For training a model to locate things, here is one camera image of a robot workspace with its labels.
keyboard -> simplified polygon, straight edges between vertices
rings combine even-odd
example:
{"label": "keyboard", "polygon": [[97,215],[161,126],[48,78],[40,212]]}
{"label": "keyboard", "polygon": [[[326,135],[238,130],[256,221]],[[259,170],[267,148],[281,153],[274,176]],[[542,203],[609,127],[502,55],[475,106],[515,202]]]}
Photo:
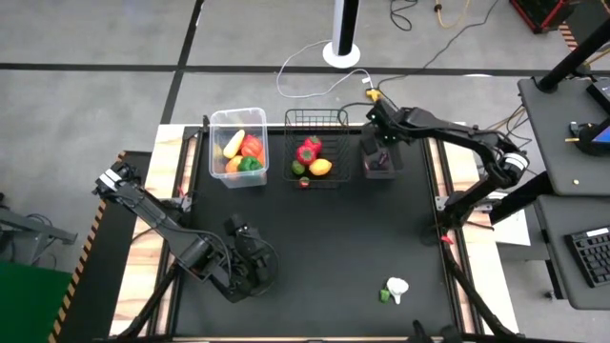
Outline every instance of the keyboard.
{"label": "keyboard", "polygon": [[589,287],[610,285],[610,231],[608,228],[567,234],[565,241]]}

concrete floor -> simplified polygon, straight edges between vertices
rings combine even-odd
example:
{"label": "concrete floor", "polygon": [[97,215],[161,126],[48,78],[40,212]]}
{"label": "concrete floor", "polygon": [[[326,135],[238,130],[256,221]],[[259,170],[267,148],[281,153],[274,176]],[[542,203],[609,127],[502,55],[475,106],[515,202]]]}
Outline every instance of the concrete floor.
{"label": "concrete floor", "polygon": [[[414,30],[396,29],[388,1],[362,1],[356,42],[360,66],[421,67],[458,29],[443,30],[432,1],[406,12]],[[467,23],[480,21],[492,1],[474,2]],[[0,3],[0,63],[175,64],[194,0],[6,0]],[[448,3],[446,21],[461,5]],[[191,65],[281,65],[306,44],[330,37],[332,1],[207,0],[199,18]],[[501,0],[486,27],[466,31],[432,67],[550,69],[568,52],[557,32],[535,36]],[[294,65],[323,66],[321,47]],[[383,76],[372,75],[374,81]],[[76,245],[53,245],[57,269],[70,272],[92,223],[98,199],[93,181],[123,150],[150,151],[173,74],[170,72],[0,71],[0,191],[17,212],[40,212],[81,236]],[[289,74],[282,89],[303,94],[328,89],[340,75]],[[361,77],[311,99],[277,94],[274,74],[186,73],[172,123],[199,123],[203,114],[260,107],[269,122],[291,108],[338,108],[364,101]],[[439,118],[487,127],[520,104],[518,78],[409,76],[384,84],[400,106],[419,106]],[[349,109],[364,120],[366,109]],[[529,125],[517,131],[532,137]],[[531,170],[543,171],[536,143]],[[52,266],[48,257],[43,267]],[[608,312],[577,312],[548,303],[550,288],[537,262],[505,263],[521,331],[532,336],[607,341]]]}

green object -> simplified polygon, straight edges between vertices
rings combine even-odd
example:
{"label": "green object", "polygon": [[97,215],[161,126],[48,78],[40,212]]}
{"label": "green object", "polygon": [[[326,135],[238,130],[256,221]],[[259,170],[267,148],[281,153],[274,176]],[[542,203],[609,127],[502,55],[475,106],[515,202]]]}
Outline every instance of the green object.
{"label": "green object", "polygon": [[241,159],[239,162],[239,166],[237,166],[238,172],[249,172],[249,171],[257,171],[262,169],[263,165],[260,164],[258,159],[253,156],[246,156]]}
{"label": "green object", "polygon": [[295,173],[297,175],[301,175],[302,173],[305,172],[305,166],[298,163],[297,160],[293,161],[293,165],[291,166],[291,169],[293,170],[293,173]]}
{"label": "green object", "polygon": [[379,291],[379,301],[381,301],[384,304],[387,303],[388,301],[390,301],[390,291],[388,291],[388,290]]}
{"label": "green object", "polygon": [[309,187],[309,177],[305,177],[305,176],[303,176],[303,177],[299,178],[299,179],[298,179],[298,185],[299,185],[301,188],[306,188],[306,187]]}
{"label": "green object", "polygon": [[47,342],[71,274],[0,262],[0,342]]}

black wire basket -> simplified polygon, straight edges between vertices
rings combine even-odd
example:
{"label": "black wire basket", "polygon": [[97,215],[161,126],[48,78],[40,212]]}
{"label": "black wire basket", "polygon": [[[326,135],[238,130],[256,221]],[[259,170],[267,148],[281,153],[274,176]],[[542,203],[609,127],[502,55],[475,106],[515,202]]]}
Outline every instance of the black wire basket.
{"label": "black wire basket", "polygon": [[[343,110],[287,110],[284,119],[284,179],[303,190],[336,189],[341,183],[350,180],[349,160],[349,121]],[[322,151],[318,158],[329,160],[333,166],[322,176],[315,176],[306,169],[302,175],[296,175],[292,163],[296,160],[296,150],[305,139],[317,136],[322,142]],[[309,178],[309,185],[303,187],[299,179]]]}

clear plastic bin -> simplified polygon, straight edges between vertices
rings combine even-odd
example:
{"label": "clear plastic bin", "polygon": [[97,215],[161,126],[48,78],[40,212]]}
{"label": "clear plastic bin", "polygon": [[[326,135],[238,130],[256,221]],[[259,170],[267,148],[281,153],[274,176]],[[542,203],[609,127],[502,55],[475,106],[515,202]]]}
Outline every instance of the clear plastic bin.
{"label": "clear plastic bin", "polygon": [[[264,186],[267,184],[269,169],[269,140],[267,138],[267,118],[265,111],[258,108],[217,111],[210,117],[210,175],[222,181],[230,189]],[[265,153],[263,168],[257,171],[226,173],[229,159],[222,150],[239,131],[260,139]]]}

